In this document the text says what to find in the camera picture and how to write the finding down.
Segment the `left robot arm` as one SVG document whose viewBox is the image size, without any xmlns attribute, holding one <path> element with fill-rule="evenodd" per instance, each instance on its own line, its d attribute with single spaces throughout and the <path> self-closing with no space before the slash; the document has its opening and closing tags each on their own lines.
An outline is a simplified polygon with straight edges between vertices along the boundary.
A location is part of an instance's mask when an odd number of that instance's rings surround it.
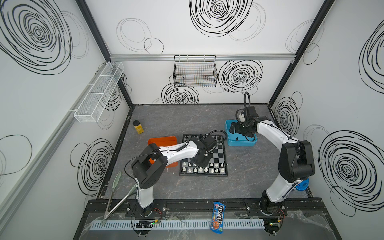
<svg viewBox="0 0 384 240">
<path fill-rule="evenodd" d="M 204 169 L 209 165 L 210 153 L 227 139 L 228 135 L 225 131 L 213 130 L 202 138 L 190 137 L 181 144 L 168 147 L 159 147 L 155 143 L 148 145 L 140 155 L 131 159 L 132 179 L 137 185 L 136 199 L 140 208 L 143 211 L 152 209 L 154 185 L 167 166 L 190 159 L 192 165 Z"/>
</svg>

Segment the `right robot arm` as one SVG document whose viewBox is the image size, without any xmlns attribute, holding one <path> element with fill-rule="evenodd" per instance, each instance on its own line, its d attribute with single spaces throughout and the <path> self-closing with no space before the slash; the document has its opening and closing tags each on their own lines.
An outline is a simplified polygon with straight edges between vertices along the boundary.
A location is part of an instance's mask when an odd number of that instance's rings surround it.
<svg viewBox="0 0 384 240">
<path fill-rule="evenodd" d="M 244 93 L 244 108 L 237 110 L 236 122 L 231 123 L 230 134 L 240 134 L 253 142 L 256 134 L 267 138 L 280 150 L 279 174 L 272 185 L 263 191 L 260 209 L 270 216 L 285 203 L 289 193 L 316 172 L 313 149 L 309 141 L 300 141 L 277 127 L 267 117 L 260 117 L 251 105 L 251 96 Z"/>
</svg>

